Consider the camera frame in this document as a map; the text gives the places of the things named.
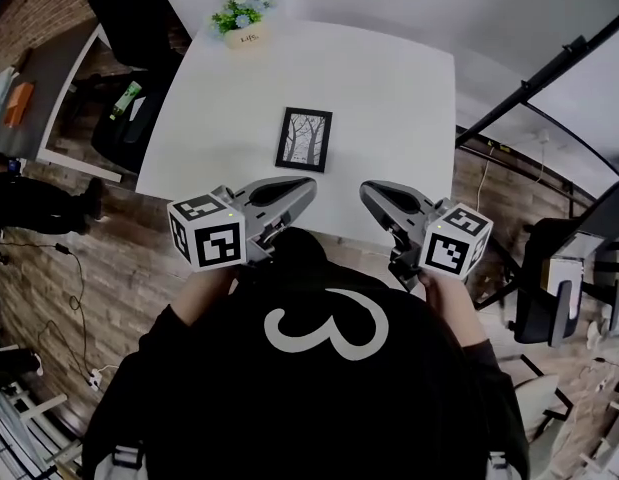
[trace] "flower pot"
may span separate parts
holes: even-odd
[[[252,23],[248,27],[230,30],[225,34],[225,43],[229,48],[248,48],[262,44],[268,37],[269,31],[264,23]]]

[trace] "white cube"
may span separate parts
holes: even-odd
[[[247,261],[244,215],[214,194],[167,205],[176,249],[196,272]]]
[[[460,203],[427,227],[418,266],[464,279],[487,247],[493,222]]]

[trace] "orange book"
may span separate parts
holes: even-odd
[[[13,128],[22,122],[22,116],[25,113],[32,93],[33,84],[30,83],[20,84],[13,90],[5,112],[4,123],[6,126]]]

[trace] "framed tree picture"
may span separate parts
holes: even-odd
[[[276,166],[325,172],[331,116],[331,112],[287,107]]]

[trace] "gray desk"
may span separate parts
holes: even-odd
[[[20,125],[3,124],[6,103],[0,111],[0,153],[10,157],[51,162],[94,176],[120,181],[120,175],[75,160],[46,148],[60,105],[76,71],[98,37],[95,19],[77,25],[34,49],[11,91],[24,82],[34,91]]]

